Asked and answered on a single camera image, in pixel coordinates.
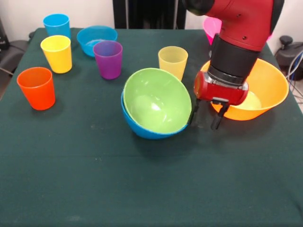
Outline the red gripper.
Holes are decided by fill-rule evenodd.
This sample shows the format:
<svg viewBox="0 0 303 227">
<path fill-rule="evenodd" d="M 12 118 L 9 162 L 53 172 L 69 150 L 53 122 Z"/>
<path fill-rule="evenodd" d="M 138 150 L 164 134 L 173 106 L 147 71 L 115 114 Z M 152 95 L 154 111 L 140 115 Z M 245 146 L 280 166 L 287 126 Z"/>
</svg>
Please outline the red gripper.
<svg viewBox="0 0 303 227">
<path fill-rule="evenodd" d="M 194 93 L 197 99 L 187 124 L 191 125 L 193 118 L 199 109 L 201 100 L 212 101 L 213 104 L 220 104 L 222 106 L 211 124 L 211 129 L 217 130 L 224 114 L 229 109 L 229 105 L 240 105 L 243 103 L 248 91 L 249 86 L 247 82 L 240 87 L 227 85 L 211 78 L 207 72 L 199 71 L 194 81 Z"/>
</svg>

